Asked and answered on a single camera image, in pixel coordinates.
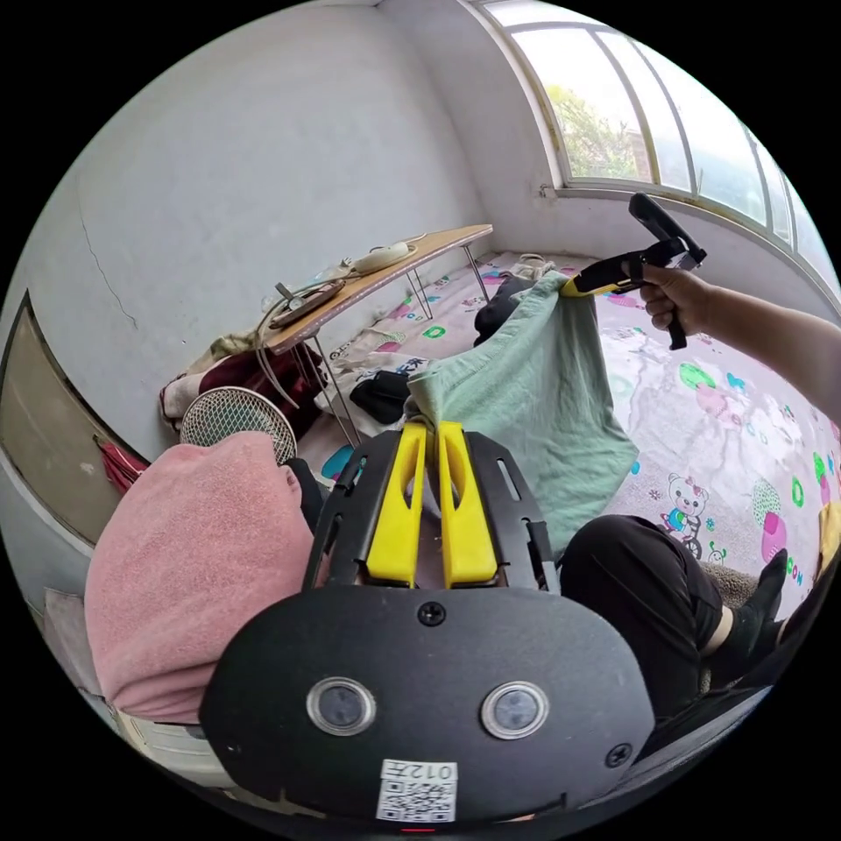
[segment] wall crack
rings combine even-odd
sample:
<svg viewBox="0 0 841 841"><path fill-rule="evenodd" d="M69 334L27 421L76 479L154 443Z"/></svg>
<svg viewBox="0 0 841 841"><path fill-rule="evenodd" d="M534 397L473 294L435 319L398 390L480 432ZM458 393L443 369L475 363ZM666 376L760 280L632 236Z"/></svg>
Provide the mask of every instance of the wall crack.
<svg viewBox="0 0 841 841"><path fill-rule="evenodd" d="M123 315L129 319L129 321L134 325L134 329L139 329L138 327L138 320L133 316L129 315L123 306L123 302L120 300L120 296L111 288L111 284L108 282L108 278L105 277L105 272L102 270L102 266L99 263L99 257L96 256L93 246L90 244L90 235L88 233L88 226L85 224L85 216L81 212L81 196L79 193L79 180L76 179L76 204L79 207L79 219L81 221L81 229L85 232L85 242L88 244L88 251L90 251L90 256L94 259L96 263L96 268L99 269L99 273L102 275L102 280L105 281L105 286L108 287L108 291L114 296L114 299L117 301L117 304L120 307L120 311Z"/></svg>

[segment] low wooden table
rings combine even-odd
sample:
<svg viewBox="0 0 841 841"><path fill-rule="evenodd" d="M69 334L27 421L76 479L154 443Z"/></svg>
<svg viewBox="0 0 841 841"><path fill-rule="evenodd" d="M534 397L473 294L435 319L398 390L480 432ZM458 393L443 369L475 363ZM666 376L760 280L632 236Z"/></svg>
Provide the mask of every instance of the low wooden table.
<svg viewBox="0 0 841 841"><path fill-rule="evenodd" d="M421 284L418 269L430 260L441 257L443 254L446 254L448 251L453 251L455 248L464 249L468 261L470 262L470 268L472 268L473 273L476 275L476 280L479 284L479 288L482 290L484 299L490 300L487 290L484 287L484 283L482 282L482 275L479 272L476 260L470 252L470 244L476 242L476 240L481 239L482 237L487 237L492 232L492 225L470 225L466 228L439 230L435 233L426 234L422 239L414 243L417 246L417 251L414 254L409 255L409 257L405 260L401 260L395 265L390 265L385 269L381 269L379 272L373 272L372 274L365 275L364 277L356 280L349 280L341 292L326 301L320 307L314 309L311 313L307 313L307 315L299 321L296 321L294 324L290 324L288 327L276 330L275 332L269 334L265 339L265 347L273 353L283 353L287 350L294 351L299 344L305 342L307 339L312 339L319 355L324 360L330 379L333 381L333 386L336 389L336 395L341 401L344 414L348 419L350 427L353 429L354 436L356 437L356 444L362 443L362 438L350 417L350 410L344 401L342 391L336 381L336 375L330 366L329 356L324 352L324 349L318 340L319 330L331 319L336 318L337 315L343 313L346 309L349 309L363 298L367 298L368 295L377 292L378 289L388 286L388 284L392 283L392 281L403 277L403 275L406 275L409 281L409 286L412 288L413 293L418 296L418 301L421 303L420 305L424 310L424 314L431 319L432 309L429 306L426 292ZM313 366L312 358L308 353L296 354L296 360L301 374L307 379L307 381L309 381L309 376L304 368L302 357L309 360L310 365ZM314 371L314 374L315 381L321 383L318 371ZM339 422L339 426L342 427L342 431L348 439L348 443L351 446L355 446L353 440L348 435L347 430L344 428L342 418L333 406L332 400L330 400L329 403L331 407L334 408L333 414Z"/></svg>

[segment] window frame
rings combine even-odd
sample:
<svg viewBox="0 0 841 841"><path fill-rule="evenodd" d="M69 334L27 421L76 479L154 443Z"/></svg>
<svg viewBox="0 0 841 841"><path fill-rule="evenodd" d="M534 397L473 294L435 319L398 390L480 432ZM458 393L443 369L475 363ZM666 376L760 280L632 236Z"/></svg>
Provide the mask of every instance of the window frame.
<svg viewBox="0 0 841 841"><path fill-rule="evenodd" d="M491 11L487 8L489 6L493 6L495 3L500 2L500 0L468 0L468 2L471 8L473 8L479 15L482 16L482 18L484 18L491 25L493 31L497 33L498 37L511 51L512 55L518 62L520 68L524 72L528 80L529 86L532 89L532 92L537 96L538 101L541 104L541 112L543 118L548 124L549 133L553 139L553 147L561 175L560 182L543 185L541 187L541 194L546 195L550 192L553 192L558 196L564 196L573 193L582 194L586 193L586 191L588 190L594 192L598 191L599 193L617 192L620 194L635 193L641 191L650 195L658 196L660 198L677 201L681 204L689 205L690 207L694 207L699 210L707 211L709 213L712 213L714 216L725 219L728 222L735 223L741 228L748 229L753 234L757 235L762 240L764 240L766 243L772 245L776 250L782 251L783 254L785 254L788 258L793 260L810 279L816 281L819 286L828 287L830 293L836 299L837 304L841 301L841 295L838 294L839 292L841 292L841 279L838 277L838 272L836 272L836 278L834 279L825 278L817 270L817 268L814 267L798 251L799 237L794 214L794 203L792 201L791 191L788 186L788 178L778 166L777 169L780 175L782 176L781 184L785 194L786 204L788 207L788 226L790 228L791 233L791 242L787 242L774 231L774 210L772 207L771 191L770 186L768 185L765 169L762 165L762 161L756 143L754 142L753 134L741 120L739 120L739 125L741 126L742 131L745 133L745 137L753 154L753 161L756 165L757 173L760 179L762 199L765 204L765 224L757 222L755 219L748 216L747 214L744 214L741 211L736 210L735 208L731 208L720 201L716 201L714 199L710 199L706 196L699 194L695 163L693 160L692 149L689 144L689 136L687 135L686 129L683 125L683 121L681 120L680 113L677 110L675 100L669 93L668 87L660 77L660 74L657 73L652 63L648 60L648 57L643 53L642 50L640 50L639 46L633 38L625 35L623 32L620 32L619 30L616 30L607 24L545 21L531 24L503 26L495 17L493 17ZM572 29L578 31L584 30L585 32L587 32L593 38L593 41L596 43L599 49L604 53L607 60L611 63L614 72L617 73L619 82L625 89L625 93L628 95L630 104L639 122L640 134L642 135L643 142L647 150L649 166L651 169L651 183L644 181L613 178L582 178L575 177L572 175L569 164L569 155L567 154L566 145L564 143L563 131L555 114L555 109L552 107L552 104L548 99L546 89L544 88L543 83L538 77L536 71L532 67L531 62L529 61L523 49L520 47L516 38L513 37L514 35L517 35L522 32L546 32L551 30L562 29ZM605 34L619 35L619 37L625 38L631 45L632 49L640 56L640 58L646 64L655 81L657 82L658 86L660 87L660 90L662 91L663 95L666 97L666 102L668 103L668 107L671 111L672 118L675 120L675 125L677 127L677 131L682 142L683 154L686 157L687 167L689 169L690 190L683 190L678 187L667 187L661 183L660 164L657 156L657 151L654 145L654 136L652 135L645 111L642 108L640 99L634 91L633 85L631 84L631 81L628 78L625 70L622 68L619 59L617 59L613 55L610 47L608 47L600 38L597 37L597 33L599 32L603 32Z"/></svg>

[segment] qr code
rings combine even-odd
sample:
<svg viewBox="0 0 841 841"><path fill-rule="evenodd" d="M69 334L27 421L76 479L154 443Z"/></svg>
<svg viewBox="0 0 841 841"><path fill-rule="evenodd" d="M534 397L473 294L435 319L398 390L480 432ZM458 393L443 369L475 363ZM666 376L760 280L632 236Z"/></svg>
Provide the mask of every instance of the qr code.
<svg viewBox="0 0 841 841"><path fill-rule="evenodd" d="M377 818L404 823L449 823L456 820L454 782L383 780Z"/></svg>

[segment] label sticker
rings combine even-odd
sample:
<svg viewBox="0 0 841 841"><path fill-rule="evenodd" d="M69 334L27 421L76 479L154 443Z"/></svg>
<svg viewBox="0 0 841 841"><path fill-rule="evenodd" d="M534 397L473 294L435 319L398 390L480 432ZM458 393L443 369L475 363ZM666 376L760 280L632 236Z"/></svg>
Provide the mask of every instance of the label sticker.
<svg viewBox="0 0 841 841"><path fill-rule="evenodd" d="M451 823L456 820L455 762L383 760L377 820Z"/></svg>

